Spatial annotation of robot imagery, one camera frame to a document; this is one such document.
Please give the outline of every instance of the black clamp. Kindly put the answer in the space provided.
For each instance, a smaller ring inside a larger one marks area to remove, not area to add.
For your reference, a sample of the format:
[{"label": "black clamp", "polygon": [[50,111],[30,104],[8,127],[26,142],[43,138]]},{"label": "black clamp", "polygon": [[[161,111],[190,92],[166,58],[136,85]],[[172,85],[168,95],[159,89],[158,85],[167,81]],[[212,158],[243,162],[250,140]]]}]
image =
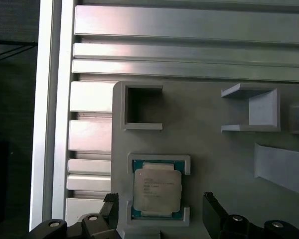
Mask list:
[{"label": "black clamp", "polygon": [[229,215],[212,193],[203,197],[203,222],[212,239],[299,239],[299,229],[284,221],[267,221],[261,228],[241,215]]},{"label": "black clamp", "polygon": [[107,194],[100,213],[85,215],[81,222],[67,227],[64,220],[47,220],[30,231],[24,239],[120,239],[118,194]]}]

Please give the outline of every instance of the bolt head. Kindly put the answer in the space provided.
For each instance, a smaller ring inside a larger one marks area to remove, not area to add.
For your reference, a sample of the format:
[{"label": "bolt head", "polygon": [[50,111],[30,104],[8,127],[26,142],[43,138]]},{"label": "bolt head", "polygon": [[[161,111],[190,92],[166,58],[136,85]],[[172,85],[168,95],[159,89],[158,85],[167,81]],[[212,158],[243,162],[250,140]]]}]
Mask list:
[{"label": "bolt head", "polygon": [[233,219],[237,222],[241,222],[243,220],[241,216],[233,216]]},{"label": "bolt head", "polygon": [[276,228],[283,228],[284,225],[282,225],[281,223],[278,223],[278,222],[273,222],[273,226],[276,227]]},{"label": "bolt head", "polygon": [[50,224],[50,227],[53,228],[53,227],[57,227],[58,225],[60,225],[58,222],[54,222],[54,223],[51,223],[51,224]]},{"label": "bolt head", "polygon": [[89,220],[90,220],[90,221],[95,221],[97,218],[98,218],[98,217],[96,217],[96,216],[90,216],[90,217],[89,217]]}]

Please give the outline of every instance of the dark background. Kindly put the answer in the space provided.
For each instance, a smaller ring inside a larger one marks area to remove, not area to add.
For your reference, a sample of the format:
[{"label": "dark background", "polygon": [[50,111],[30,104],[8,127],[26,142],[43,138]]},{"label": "dark background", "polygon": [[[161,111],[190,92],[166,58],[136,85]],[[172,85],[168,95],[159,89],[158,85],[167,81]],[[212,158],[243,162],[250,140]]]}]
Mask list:
[{"label": "dark background", "polygon": [[[0,40],[38,41],[40,0],[0,0]],[[0,53],[15,46],[0,45]],[[0,61],[0,140],[9,143],[0,238],[28,231],[37,47]]]}]

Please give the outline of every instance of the black cable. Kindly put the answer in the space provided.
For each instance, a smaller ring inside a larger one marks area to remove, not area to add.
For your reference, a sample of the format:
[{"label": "black cable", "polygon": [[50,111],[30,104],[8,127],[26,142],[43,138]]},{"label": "black cable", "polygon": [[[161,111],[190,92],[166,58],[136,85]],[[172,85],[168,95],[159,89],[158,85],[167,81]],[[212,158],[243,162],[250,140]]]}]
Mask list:
[{"label": "black cable", "polygon": [[12,52],[12,51],[16,51],[16,50],[25,48],[25,47],[27,47],[27,46],[20,46],[20,47],[14,48],[14,49],[12,49],[12,50],[5,51],[5,52],[3,52],[3,53],[0,53],[0,56],[1,56],[1,55],[4,55],[4,54],[7,54],[7,53],[9,53],[9,52]]},{"label": "black cable", "polygon": [[4,41],[0,40],[0,45],[12,45],[12,46],[37,46],[37,42],[25,42],[25,41]]},{"label": "black cable", "polygon": [[30,47],[28,47],[27,49],[24,49],[24,50],[22,50],[22,51],[18,51],[18,52],[16,52],[16,53],[12,54],[12,55],[9,55],[9,56],[6,56],[6,57],[4,57],[4,58],[1,58],[0,61],[4,60],[4,59],[6,59],[6,58],[9,58],[9,57],[15,56],[15,55],[17,55],[17,54],[20,54],[20,53],[22,53],[22,52],[24,52],[24,51],[30,50],[30,49],[32,49],[32,48],[34,48],[34,47],[35,47],[35,46],[30,46]]}]

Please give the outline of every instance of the silver bar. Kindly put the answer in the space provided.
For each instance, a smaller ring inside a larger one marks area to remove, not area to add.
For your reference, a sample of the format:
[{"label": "silver bar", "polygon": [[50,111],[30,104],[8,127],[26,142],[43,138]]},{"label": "silver bar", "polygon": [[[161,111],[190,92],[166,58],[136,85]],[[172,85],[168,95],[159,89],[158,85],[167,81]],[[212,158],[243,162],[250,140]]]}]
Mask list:
[{"label": "silver bar", "polygon": [[265,5],[265,7],[275,6],[277,7],[292,7],[299,6],[299,0],[160,0],[160,1],[148,1],[148,0],[83,0],[84,4],[124,4],[135,6],[169,6],[169,7],[222,7],[236,8],[237,4],[241,7],[241,4],[248,5],[250,9],[257,7],[257,5]]},{"label": "silver bar", "polygon": [[73,198],[104,199],[108,192],[72,191]]},{"label": "silver bar", "polygon": [[298,44],[299,14],[80,5],[74,32]]},{"label": "silver bar", "polygon": [[111,161],[70,159],[68,172],[74,174],[111,175]]},{"label": "silver bar", "polygon": [[80,59],[204,62],[236,65],[299,67],[299,51],[233,47],[190,47],[75,43],[74,57]]},{"label": "silver bar", "polygon": [[154,61],[73,60],[73,73],[298,81],[299,68]]},{"label": "silver bar", "polygon": [[67,189],[82,190],[82,191],[110,192],[111,177],[70,174],[68,176]]},{"label": "silver bar", "polygon": [[70,111],[112,112],[113,82],[72,82]]},{"label": "silver bar", "polygon": [[29,229],[51,219],[61,1],[40,5]]},{"label": "silver bar", "polygon": [[99,121],[71,120],[69,150],[110,152],[112,140],[112,119]]},{"label": "silver bar", "polygon": [[108,160],[111,161],[110,154],[98,154],[98,153],[87,153],[87,152],[75,152],[76,159],[92,159],[92,160]]},{"label": "silver bar", "polygon": [[68,198],[66,200],[65,220],[68,226],[75,224],[83,215],[99,213],[104,202],[100,199]]},{"label": "silver bar", "polygon": [[73,24],[76,0],[62,1],[60,61],[57,86],[57,111],[55,128],[55,152],[53,175],[52,217],[65,218],[66,179],[69,128],[69,101],[70,83],[73,80],[71,73]]}]

